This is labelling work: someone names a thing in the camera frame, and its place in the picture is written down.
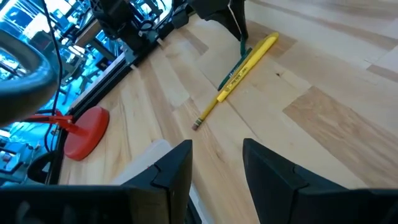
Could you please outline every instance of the light wood flooring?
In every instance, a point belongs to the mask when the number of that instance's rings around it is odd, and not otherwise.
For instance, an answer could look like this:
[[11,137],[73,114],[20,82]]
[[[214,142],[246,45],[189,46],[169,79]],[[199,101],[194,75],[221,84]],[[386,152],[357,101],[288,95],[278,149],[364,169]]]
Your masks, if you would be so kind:
[[110,124],[60,184],[108,184],[155,139],[193,140],[193,183],[215,223],[257,223],[242,143],[254,138],[350,189],[398,188],[398,1],[248,0],[249,45],[279,41],[191,130],[239,59],[196,15],[99,103]]

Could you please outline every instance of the yellow pencil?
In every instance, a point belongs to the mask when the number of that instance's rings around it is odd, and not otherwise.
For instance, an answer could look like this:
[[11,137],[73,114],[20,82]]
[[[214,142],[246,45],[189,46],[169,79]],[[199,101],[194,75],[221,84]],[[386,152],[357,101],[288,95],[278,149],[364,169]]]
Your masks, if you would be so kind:
[[271,48],[271,46],[278,39],[279,34],[273,33],[265,38],[262,42],[259,50],[256,50],[253,56],[248,60],[248,62],[243,66],[243,68],[236,74],[230,81],[226,88],[221,91],[218,95],[217,100],[219,102],[223,102],[225,98],[235,89],[235,87],[242,81],[242,79],[249,73],[250,69],[252,69],[258,61],[260,61],[261,57]]
[[197,130],[199,128],[199,126],[202,124],[202,122],[204,122],[204,120],[206,119],[206,117],[210,114],[210,112],[212,111],[212,109],[217,105],[218,100],[217,98],[219,97],[219,95],[224,92],[224,89],[229,86],[229,84],[231,83],[231,81],[233,81],[236,77],[237,74],[239,74],[239,72],[241,71],[241,69],[247,64],[247,62],[249,61],[249,59],[251,59],[251,57],[258,51],[260,50],[260,48],[263,46],[264,42],[267,40],[266,37],[264,40],[260,41],[259,43],[256,44],[256,46],[253,48],[253,50],[251,51],[251,53],[244,59],[244,61],[242,62],[242,64],[238,67],[238,69],[235,70],[233,76],[228,80],[228,82],[224,85],[224,87],[218,92],[218,94],[212,99],[212,101],[210,102],[210,104],[206,107],[206,109],[204,110],[204,112],[199,116],[199,118],[195,121],[195,123],[192,126],[193,130]]

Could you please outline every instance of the wire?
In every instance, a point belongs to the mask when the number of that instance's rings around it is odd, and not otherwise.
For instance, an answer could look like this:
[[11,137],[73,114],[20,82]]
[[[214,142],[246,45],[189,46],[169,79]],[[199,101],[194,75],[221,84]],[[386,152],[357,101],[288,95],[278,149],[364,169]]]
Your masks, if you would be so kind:
[[[52,42],[53,42],[53,44],[54,44],[55,51],[56,51],[56,53],[57,53],[58,64],[59,64],[59,68],[60,68],[59,74],[58,74],[58,75],[59,75],[59,76],[58,76],[58,77],[59,77],[58,88],[57,88],[57,92],[55,92],[54,103],[53,103],[53,105],[52,105],[52,111],[51,111],[52,116],[54,116],[54,115],[55,115],[55,109],[57,108],[57,101],[58,101],[58,96],[59,96],[59,94],[60,94],[61,82],[62,82],[62,73],[63,73],[62,59],[61,59],[60,49],[59,49],[59,47],[58,47],[57,40],[56,40],[56,38],[55,38],[54,30],[53,30],[53,28],[52,28],[52,26],[51,26],[51,19],[50,19],[49,10],[47,9],[47,5],[46,5],[45,1],[44,1],[44,0],[41,0],[41,2],[42,2],[42,4],[43,4],[43,9],[44,9],[45,17],[47,18],[47,24],[48,24],[49,27],[50,27],[50,34],[51,34]],[[50,148],[49,148],[49,144],[48,144],[48,142],[47,142],[47,139],[49,138],[49,133],[50,133],[50,130],[51,130],[51,128],[52,128],[52,125],[53,125],[53,124],[50,124],[49,128],[47,129],[47,131],[46,131],[45,134],[44,134],[44,147],[45,147],[45,150],[46,150],[47,152],[52,151],[52,146],[51,146],[51,149],[50,149]]]

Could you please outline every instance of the red base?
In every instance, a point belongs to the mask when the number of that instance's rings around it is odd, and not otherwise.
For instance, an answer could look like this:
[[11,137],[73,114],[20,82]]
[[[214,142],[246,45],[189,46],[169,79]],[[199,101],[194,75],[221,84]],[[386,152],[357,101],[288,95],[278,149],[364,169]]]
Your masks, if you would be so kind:
[[80,161],[88,156],[101,141],[109,123],[109,112],[99,106],[88,109],[75,123],[85,134],[69,133],[65,140],[64,153]]

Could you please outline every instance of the black cable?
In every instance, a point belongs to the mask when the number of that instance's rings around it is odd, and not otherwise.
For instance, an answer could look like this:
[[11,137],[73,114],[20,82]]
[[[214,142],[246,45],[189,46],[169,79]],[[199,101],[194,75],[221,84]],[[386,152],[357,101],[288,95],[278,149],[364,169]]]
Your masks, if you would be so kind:
[[[47,9],[47,5],[46,5],[45,1],[41,0],[41,2],[43,4],[45,17],[47,18],[47,24],[49,25],[49,28],[50,28],[50,34],[51,34],[52,42],[54,44],[55,52],[57,53],[58,64],[59,64],[59,68],[60,68],[59,74],[58,74],[59,75],[58,89],[57,89],[57,92],[55,92],[54,103],[52,105],[52,111],[51,111],[51,115],[54,116],[55,109],[57,108],[57,101],[58,101],[58,96],[60,94],[61,82],[62,82],[62,73],[63,73],[62,59],[61,59],[60,49],[58,47],[57,40],[55,38],[54,30],[51,26],[51,18],[50,18],[49,10]],[[47,129],[47,131],[44,134],[44,147],[47,152],[52,151],[52,149],[49,148],[49,144],[47,142],[51,128],[52,128],[52,124],[50,124],[49,128]]]

